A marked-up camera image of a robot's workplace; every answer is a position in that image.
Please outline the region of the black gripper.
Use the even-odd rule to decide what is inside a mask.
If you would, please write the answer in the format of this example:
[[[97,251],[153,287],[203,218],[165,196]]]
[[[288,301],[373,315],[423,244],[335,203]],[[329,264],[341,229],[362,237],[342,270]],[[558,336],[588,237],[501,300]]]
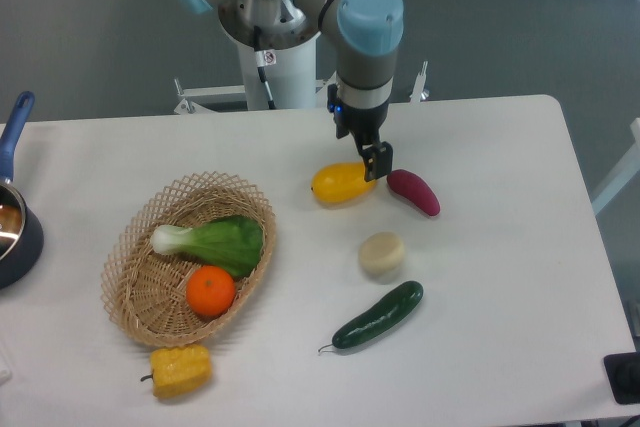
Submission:
[[[380,139],[379,130],[387,118],[387,101],[372,108],[357,108],[338,94],[338,85],[330,84],[327,92],[327,110],[333,115],[338,139],[350,135],[357,152],[363,158],[364,179],[372,182],[392,171],[393,148]]]

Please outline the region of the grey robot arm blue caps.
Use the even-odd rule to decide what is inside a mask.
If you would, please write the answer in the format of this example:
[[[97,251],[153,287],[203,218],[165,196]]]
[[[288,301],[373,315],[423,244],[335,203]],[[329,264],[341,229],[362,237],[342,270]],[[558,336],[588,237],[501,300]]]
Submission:
[[[392,169],[380,138],[404,33],[403,0],[181,0],[213,11],[236,44],[247,104],[253,110],[302,108],[314,95],[315,42],[337,55],[327,107],[338,137],[351,136],[372,181]]]

